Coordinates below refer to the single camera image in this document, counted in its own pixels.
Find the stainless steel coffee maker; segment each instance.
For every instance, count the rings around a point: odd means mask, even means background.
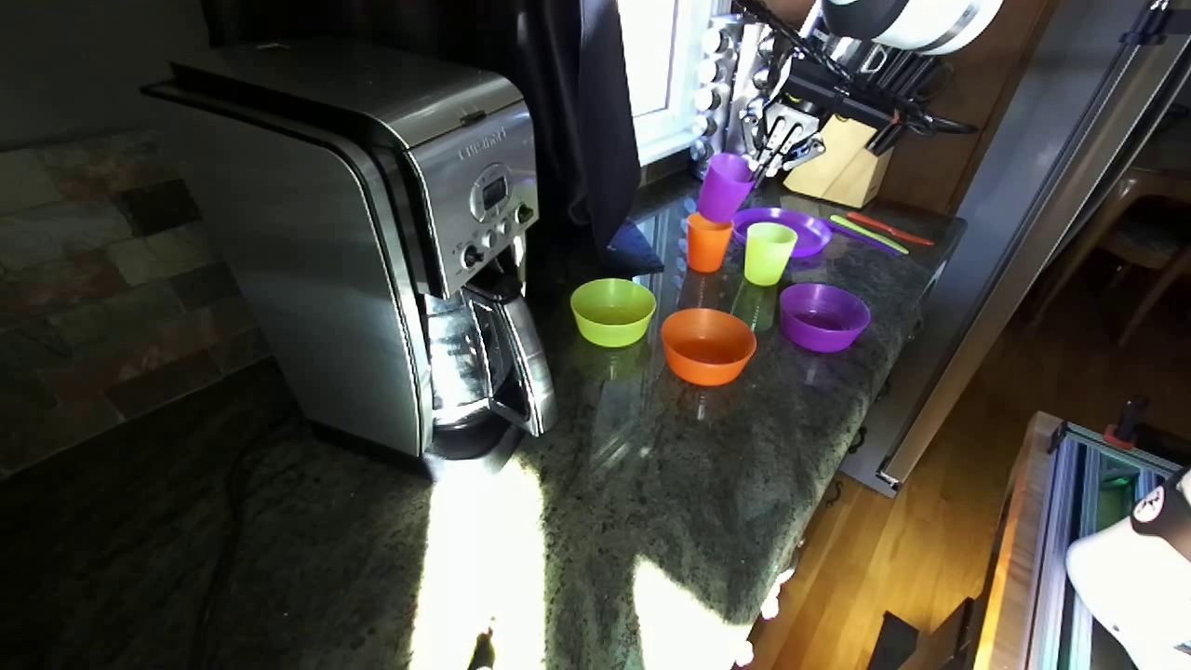
[[[307,419],[430,470],[548,431],[530,119],[506,77],[291,42],[174,61],[145,93]]]

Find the stone tile wall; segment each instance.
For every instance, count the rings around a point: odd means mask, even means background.
[[[0,481],[264,359],[153,130],[0,154]]]

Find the coffee maker lid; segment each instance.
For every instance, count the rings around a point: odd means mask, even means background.
[[[264,42],[171,61],[178,89],[320,123],[355,119],[416,148],[509,103],[513,81],[367,42]]]

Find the green bowl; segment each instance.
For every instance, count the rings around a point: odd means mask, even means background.
[[[573,325],[590,347],[606,351],[642,338],[653,308],[653,294],[627,279],[590,279],[570,294]]]

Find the window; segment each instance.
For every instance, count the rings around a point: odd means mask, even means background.
[[[619,0],[640,165],[695,140],[702,34],[719,9],[726,0]]]

